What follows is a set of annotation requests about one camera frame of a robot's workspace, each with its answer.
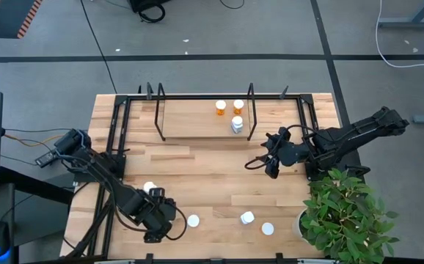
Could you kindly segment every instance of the black bag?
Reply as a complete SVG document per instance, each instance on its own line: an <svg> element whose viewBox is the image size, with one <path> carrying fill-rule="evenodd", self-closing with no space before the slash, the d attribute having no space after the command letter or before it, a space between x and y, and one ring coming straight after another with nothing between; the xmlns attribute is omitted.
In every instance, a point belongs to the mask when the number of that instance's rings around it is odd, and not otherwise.
<svg viewBox="0 0 424 264"><path fill-rule="evenodd" d="M132 11L135 13L139 13L140 18L143 21L147 21L148 23L157 23L162 21L165 18L165 9L161 4L169 0L128 0L131 5ZM150 9L152 7L157 7L161 10L161 16L159 18L149 18L147 17L143 11Z"/></svg>

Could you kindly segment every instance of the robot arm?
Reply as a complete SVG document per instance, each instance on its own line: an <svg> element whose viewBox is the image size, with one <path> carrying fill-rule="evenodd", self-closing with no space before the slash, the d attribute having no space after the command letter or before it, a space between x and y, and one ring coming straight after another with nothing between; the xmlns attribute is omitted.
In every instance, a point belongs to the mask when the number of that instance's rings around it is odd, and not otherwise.
<svg viewBox="0 0 424 264"><path fill-rule="evenodd" d="M70 162L71 167L64 164L70 172L93 176L111 194L113 203L121 214L136 226L140 224L145 226L146 230L129 227L132 230L145 232L145 243L159 243L167 236L172 228L170 221L175 220L176 210L179 209L176 208L173 199L165 197L163 188L152 188L147 194L143 190L124 185L119 180L120 175L124 173L123 165L120 166L119 162L108 153L94 151L91 148L91 139L84 131L72 129L54 146L54 150L36 160L41 167L56 159L62 159L62 163Z"/></svg>
<svg viewBox="0 0 424 264"><path fill-rule="evenodd" d="M382 107L371 117L349 126L313 131L302 138L303 143L301 144L290 142L290 132L288 131L290 128L300 125L282 127L278 134L266 134L268 141L262 146L268 149L268 153L250 161L245 168L257 169L266 166L266 174L275 179L279 174L279 163L284 166L292 166L305 162L309 180L320 180L321 173L337 166L344 155L377 137L401 135L408 124L408 121L403 120L396 110ZM249 167L258 160L263 164Z"/></svg>

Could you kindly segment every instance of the green leaves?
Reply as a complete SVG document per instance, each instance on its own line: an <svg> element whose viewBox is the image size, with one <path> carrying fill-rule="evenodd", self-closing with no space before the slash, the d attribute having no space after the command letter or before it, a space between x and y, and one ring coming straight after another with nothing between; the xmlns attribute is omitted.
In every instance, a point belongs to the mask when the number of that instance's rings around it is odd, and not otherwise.
<svg viewBox="0 0 424 264"><path fill-rule="evenodd" d="M383 200L381 199L381 197L379 197L379 210L381 212L385 211L385 203L383 202Z"/></svg>
<svg viewBox="0 0 424 264"><path fill-rule="evenodd" d="M385 216L387 216L388 218L391 218L391 219L395 219L399 216L399 214L395 213L393 211L388 211L387 213L385 213Z"/></svg>
<svg viewBox="0 0 424 264"><path fill-rule="evenodd" d="M333 179L335 180L340 180L342 175L341 172L338 171L337 169L332 169L330 171L328 171L329 176L331 176Z"/></svg>
<svg viewBox="0 0 424 264"><path fill-rule="evenodd" d="M357 260L360 256L360 251L357 249L356 244L350 239L347 239L347 248L351 253L352 257Z"/></svg>
<svg viewBox="0 0 424 264"><path fill-rule="evenodd" d="M306 206L308 206L308 208L315 209L315 208L317 208L317 207L318 207L318 205L316 205L316 203L315 203L315 202L313 202L313 201L311 201L311 200L305 200L305 201L303 201L303 203L304 203Z"/></svg>
<svg viewBox="0 0 424 264"><path fill-rule="evenodd" d="M395 226L395 223L389 223L387 221L384 221L383 223L380 224L380 233L386 233L388 231L390 231L393 227Z"/></svg>
<svg viewBox="0 0 424 264"><path fill-rule="evenodd" d="M359 209L360 213L362 213L364 216L370 216L371 213L367 208L367 203L363 199L356 199L356 206L357 209Z"/></svg>
<svg viewBox="0 0 424 264"><path fill-rule="evenodd" d="M318 212L318 215L321 219L324 219L326 217L326 212L328 212L328 205L321 206L321 209Z"/></svg>
<svg viewBox="0 0 424 264"><path fill-rule="evenodd" d="M395 256L395 251L393 250L393 248L391 247L391 245L390 245L390 244L388 244L388 243L386 243L386 244L385 244L385 246L387 247L388 252L390 253L390 255L391 255L392 257L394 257L394 256Z"/></svg>
<svg viewBox="0 0 424 264"><path fill-rule="evenodd" d="M326 242L329 240L328 233L322 232L316 237L316 249L323 250L326 247Z"/></svg>
<svg viewBox="0 0 424 264"><path fill-rule="evenodd" d="M383 236L398 216L385 212L381 198L374 199L372 189L357 177L332 169L323 180L311 182L311 199L304 201L307 214L301 225L304 238L325 255L342 263L382 263L385 246L399 239Z"/></svg>
<svg viewBox="0 0 424 264"><path fill-rule="evenodd" d="M339 252L337 254L342 261L348 261L351 259L351 253L349 252Z"/></svg>
<svg viewBox="0 0 424 264"><path fill-rule="evenodd" d="M329 199L324 199L322 201L322 203L324 203L325 205L328 205L329 207L335 209L335 210L339 210L339 206L337 206L337 204Z"/></svg>
<svg viewBox="0 0 424 264"><path fill-rule="evenodd" d="M314 239L316 238L317 233L313 232L312 229L308 229L306 239Z"/></svg>
<svg viewBox="0 0 424 264"><path fill-rule="evenodd" d="M337 240L335 243L333 243L331 250L329 251L331 258L337 258L337 253L340 251L342 245L343 245L342 239Z"/></svg>
<svg viewBox="0 0 424 264"><path fill-rule="evenodd" d="M310 226L319 227L319 226L320 226L320 224L319 224L317 221L312 220L312 221L310 222Z"/></svg>
<svg viewBox="0 0 424 264"><path fill-rule="evenodd" d="M391 238L388 240L388 243L396 243L396 242L399 242L398 238Z"/></svg>
<svg viewBox="0 0 424 264"><path fill-rule="evenodd" d="M329 230L338 230L340 228L339 224L334 224L328 221L323 221L323 225Z"/></svg>
<svg viewBox="0 0 424 264"><path fill-rule="evenodd" d="M353 240L355 243L359 243L361 245L364 244L365 239L367 238L366 233L365 234L357 234L355 232L350 231L347 228L343 228L344 235L346 235L348 238Z"/></svg>

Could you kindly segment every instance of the butcher block tabletop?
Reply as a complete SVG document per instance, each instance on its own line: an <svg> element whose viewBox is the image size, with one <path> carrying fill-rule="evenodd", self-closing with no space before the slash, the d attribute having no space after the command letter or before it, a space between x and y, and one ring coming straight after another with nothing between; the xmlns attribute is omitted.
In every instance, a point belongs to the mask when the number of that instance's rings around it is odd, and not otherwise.
<svg viewBox="0 0 424 264"><path fill-rule="evenodd" d="M96 97L88 134L92 148L98 152L106 150L115 96ZM339 127L332 95L312 96L320 128ZM276 180L267 176L264 168L244 168L247 161L267 153L260 146L267 140L266 133L277 133L281 126L300 124L296 101L256 100L255 106L257 126L251 141L233 137L162 141L154 125L156 101L132 102L125 139L125 149L130 150L125 152L124 184L142 189L144 183L154 182L165 188L166 197L173 198L186 217L196 214L200 223L195 228L188 227L177 241L164 238L161 243L148 244L143 241L143 233L124 228L114 218L109 259L145 259L147 253L152 253L154 259L275 258L277 252L282 252L284 258L323 257L314 246L292 232L292 223L305 209L303 201L310 197L303 164L280 166ZM117 131L122 123L123 107L119 111ZM164 113L165 109L163 102L159 116L174 119L175 112ZM232 111L233 106L227 106L227 110ZM158 124L163 125L163 118L158 119ZM290 140L301 143L301 129L293 128L290 132ZM73 245L92 223L98 186L89 183L73 198L65 231L65 238ZM245 225L240 215L247 211L253 212L255 220ZM262 233L265 222L274 225L273 235ZM169 236L176 237L184 227L179 213L172 224ZM95 254L101 252L103 236L104 224L98 232ZM71 250L63 243L61 255Z"/></svg>

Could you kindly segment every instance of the white cap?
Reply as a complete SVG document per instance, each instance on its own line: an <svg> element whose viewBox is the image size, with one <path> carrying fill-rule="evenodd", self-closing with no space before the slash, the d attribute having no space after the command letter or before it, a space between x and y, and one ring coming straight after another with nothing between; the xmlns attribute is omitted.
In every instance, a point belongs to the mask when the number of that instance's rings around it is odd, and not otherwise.
<svg viewBox="0 0 424 264"><path fill-rule="evenodd" d="M235 100L235 102L233 102L233 106L236 109L242 109L243 106L244 106L244 102L243 102L243 100Z"/></svg>
<svg viewBox="0 0 424 264"><path fill-rule="evenodd" d="M218 100L218 101L215 102L215 107L217 109L223 110L223 109L225 109L225 107L227 107L227 103L225 103L224 100Z"/></svg>
<svg viewBox="0 0 424 264"><path fill-rule="evenodd" d="M190 227L197 227L199 225L199 216L190 215L188 217L188 225Z"/></svg>
<svg viewBox="0 0 424 264"><path fill-rule="evenodd" d="M241 215L241 220L245 221L246 223L251 223L255 220L255 215L253 215L253 213L250 211L245 212L243 215Z"/></svg>
<svg viewBox="0 0 424 264"><path fill-rule="evenodd" d="M243 118L241 118L239 116L234 117L234 118L232 118L232 123L234 125L242 125L243 124Z"/></svg>
<svg viewBox="0 0 424 264"><path fill-rule="evenodd" d="M145 191L146 193L148 193L148 192L151 190L151 188L156 188L156 185L155 185L155 184L153 184L152 182L146 182L146 183L144 184L144 191Z"/></svg>
<svg viewBox="0 0 424 264"><path fill-rule="evenodd" d="M271 223L264 223L261 230L264 235L272 235L274 233L274 226Z"/></svg>

